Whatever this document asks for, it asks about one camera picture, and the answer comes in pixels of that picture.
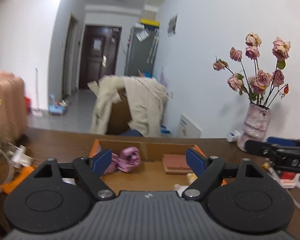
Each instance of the refrigerator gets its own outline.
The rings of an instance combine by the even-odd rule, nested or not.
[[[148,33],[149,37],[140,40],[140,36]],[[159,29],[157,27],[131,28],[130,44],[127,51],[125,76],[138,76],[139,71],[149,73],[152,77],[155,54],[159,42]]]

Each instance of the suitcase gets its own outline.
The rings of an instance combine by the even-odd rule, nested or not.
[[[24,82],[10,73],[0,75],[0,139],[14,142],[27,127]]]

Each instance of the floor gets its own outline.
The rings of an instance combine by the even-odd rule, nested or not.
[[[30,114],[28,126],[47,130],[90,133],[92,111],[96,99],[92,91],[77,91],[67,98],[70,105],[64,116],[50,116],[48,111],[44,111],[43,117]]]

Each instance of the metal screw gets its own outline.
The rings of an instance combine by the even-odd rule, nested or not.
[[[187,189],[185,191],[185,195],[187,197],[190,197],[190,198],[193,198],[193,197],[199,197],[200,196],[200,191],[197,190],[197,189],[194,189],[194,188],[191,188],[191,189]]]
[[[110,197],[112,197],[113,192],[108,189],[103,189],[103,190],[100,190],[97,195],[98,195],[98,197],[101,197],[101,198],[110,198]]]

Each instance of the pink marbled vase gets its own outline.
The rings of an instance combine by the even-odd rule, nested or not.
[[[243,134],[237,141],[239,149],[245,150],[247,140],[263,141],[270,120],[270,109],[250,103],[247,117],[243,122]]]

